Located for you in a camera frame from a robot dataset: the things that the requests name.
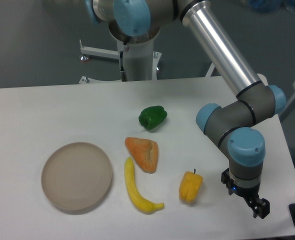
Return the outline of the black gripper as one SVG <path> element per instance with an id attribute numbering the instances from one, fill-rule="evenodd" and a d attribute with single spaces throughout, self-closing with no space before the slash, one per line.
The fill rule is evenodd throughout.
<path id="1" fill-rule="evenodd" d="M 259 197 L 261 176 L 250 180 L 240 179 L 230 173 L 227 168 L 221 173 L 221 182 L 228 189 L 228 194 L 236 194 L 242 197 L 253 211 L 253 217 L 264 219 L 270 214 L 270 202 L 265 198 Z"/>

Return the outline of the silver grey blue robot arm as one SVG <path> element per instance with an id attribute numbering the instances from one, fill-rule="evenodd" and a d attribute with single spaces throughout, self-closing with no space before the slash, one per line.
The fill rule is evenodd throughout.
<path id="1" fill-rule="evenodd" d="M 229 194 L 242 197 L 254 217 L 265 218 L 270 203 L 259 197 L 265 139 L 253 126 L 279 114 L 286 97 L 277 86 L 262 83 L 219 24 L 210 2 L 87 0 L 85 6 L 90 19 L 96 24 L 107 22 L 117 39 L 116 57 L 124 82 L 151 80 L 156 75 L 152 45 L 161 26 L 180 20 L 192 31 L 236 97 L 226 107 L 203 106 L 196 123 L 229 161 L 221 175 Z"/>

